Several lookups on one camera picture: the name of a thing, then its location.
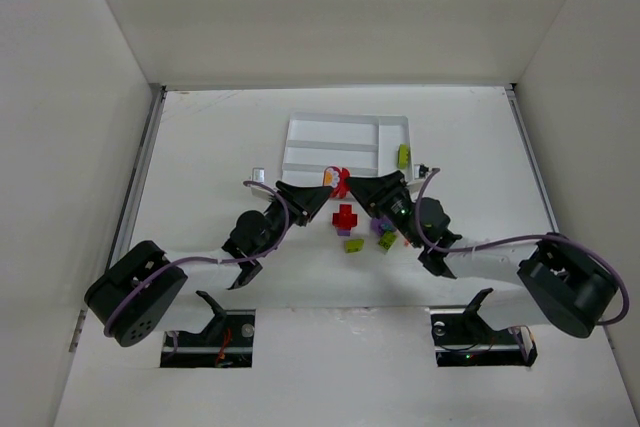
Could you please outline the large purple rounded lego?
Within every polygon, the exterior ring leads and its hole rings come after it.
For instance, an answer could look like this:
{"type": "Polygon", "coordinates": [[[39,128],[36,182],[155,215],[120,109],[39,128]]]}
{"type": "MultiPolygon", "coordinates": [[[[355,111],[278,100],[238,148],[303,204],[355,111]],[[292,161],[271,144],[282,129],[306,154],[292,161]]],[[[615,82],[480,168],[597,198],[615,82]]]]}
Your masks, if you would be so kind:
{"type": "Polygon", "coordinates": [[[394,233],[396,231],[393,223],[387,217],[373,217],[370,222],[370,228],[379,237],[382,237],[387,232],[394,233]]]}

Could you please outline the long green lego brick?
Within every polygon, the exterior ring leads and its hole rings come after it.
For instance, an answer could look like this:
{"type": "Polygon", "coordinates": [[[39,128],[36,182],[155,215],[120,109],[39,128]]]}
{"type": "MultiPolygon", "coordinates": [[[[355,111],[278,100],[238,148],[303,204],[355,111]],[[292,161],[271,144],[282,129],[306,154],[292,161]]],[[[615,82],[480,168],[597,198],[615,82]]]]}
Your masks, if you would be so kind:
{"type": "Polygon", "coordinates": [[[410,147],[400,144],[397,149],[396,165],[398,169],[406,169],[410,163],[410,147]]]}

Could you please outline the red flower lego brick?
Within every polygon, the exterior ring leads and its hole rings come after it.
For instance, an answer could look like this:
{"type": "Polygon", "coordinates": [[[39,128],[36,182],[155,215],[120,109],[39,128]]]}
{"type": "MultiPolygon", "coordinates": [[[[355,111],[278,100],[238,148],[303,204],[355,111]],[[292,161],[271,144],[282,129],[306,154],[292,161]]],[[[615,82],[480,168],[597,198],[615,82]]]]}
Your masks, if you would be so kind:
{"type": "Polygon", "coordinates": [[[349,177],[350,171],[347,168],[329,166],[324,170],[323,185],[332,188],[331,198],[344,199],[347,196],[349,187],[346,184],[346,180],[349,177]]]}

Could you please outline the red long lego brick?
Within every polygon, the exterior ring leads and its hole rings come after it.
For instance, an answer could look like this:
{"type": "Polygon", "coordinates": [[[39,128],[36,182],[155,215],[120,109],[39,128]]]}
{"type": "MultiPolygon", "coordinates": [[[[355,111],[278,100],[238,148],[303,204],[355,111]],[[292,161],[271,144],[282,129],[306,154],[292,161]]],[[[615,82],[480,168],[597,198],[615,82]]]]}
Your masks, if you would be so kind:
{"type": "Polygon", "coordinates": [[[332,226],[337,230],[350,231],[358,224],[358,215],[351,204],[340,204],[338,211],[332,214],[332,226]]]}

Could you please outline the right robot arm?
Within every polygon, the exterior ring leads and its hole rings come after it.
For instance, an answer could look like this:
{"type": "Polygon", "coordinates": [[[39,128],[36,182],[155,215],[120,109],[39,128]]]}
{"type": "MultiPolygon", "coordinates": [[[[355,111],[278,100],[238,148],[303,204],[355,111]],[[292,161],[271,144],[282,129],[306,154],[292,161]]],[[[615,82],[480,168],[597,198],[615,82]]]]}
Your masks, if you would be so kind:
{"type": "Polygon", "coordinates": [[[620,275],[601,256],[555,232],[480,242],[454,233],[441,203],[413,193],[402,172],[350,177],[346,184],[373,218],[387,218],[419,250],[422,266],[436,277],[478,278],[508,284],[487,287],[467,309],[494,330],[547,323],[576,338],[587,338],[615,296],[627,315],[629,294],[620,275]]]}

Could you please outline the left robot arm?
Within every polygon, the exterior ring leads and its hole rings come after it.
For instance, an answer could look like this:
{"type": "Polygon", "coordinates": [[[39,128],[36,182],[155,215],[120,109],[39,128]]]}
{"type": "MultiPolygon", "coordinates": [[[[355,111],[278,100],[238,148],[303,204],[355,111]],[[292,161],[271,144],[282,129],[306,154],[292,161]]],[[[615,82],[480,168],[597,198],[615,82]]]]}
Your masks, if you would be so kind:
{"type": "Polygon", "coordinates": [[[139,343],[199,273],[214,272],[227,290],[246,286],[261,271],[260,260],[280,247],[291,227],[308,225],[333,192],[329,186],[282,181],[273,188],[254,180],[243,185],[266,192],[269,206],[243,212],[220,249],[171,260],[155,242],[141,241],[87,289],[84,302],[101,321],[105,337],[122,347],[139,343]]]}

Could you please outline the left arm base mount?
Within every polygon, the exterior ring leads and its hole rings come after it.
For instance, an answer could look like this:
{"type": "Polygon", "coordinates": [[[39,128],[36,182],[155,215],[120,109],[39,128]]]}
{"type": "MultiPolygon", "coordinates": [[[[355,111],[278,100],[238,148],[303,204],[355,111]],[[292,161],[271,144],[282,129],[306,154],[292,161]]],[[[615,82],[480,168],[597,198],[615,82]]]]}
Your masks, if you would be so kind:
{"type": "Polygon", "coordinates": [[[208,323],[201,329],[172,330],[165,334],[161,368],[251,368],[255,335],[255,310],[227,310],[205,291],[208,323]]]}

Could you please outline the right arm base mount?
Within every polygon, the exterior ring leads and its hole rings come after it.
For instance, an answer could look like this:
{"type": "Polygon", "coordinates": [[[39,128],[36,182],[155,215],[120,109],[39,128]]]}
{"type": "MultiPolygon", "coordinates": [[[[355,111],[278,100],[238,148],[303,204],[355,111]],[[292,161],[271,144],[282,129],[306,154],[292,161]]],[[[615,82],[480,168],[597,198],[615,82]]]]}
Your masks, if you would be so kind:
{"type": "Polygon", "coordinates": [[[492,292],[490,288],[483,289],[462,307],[430,310],[438,367],[533,366],[538,349],[529,327],[494,330],[479,316],[482,302],[492,292]]]}

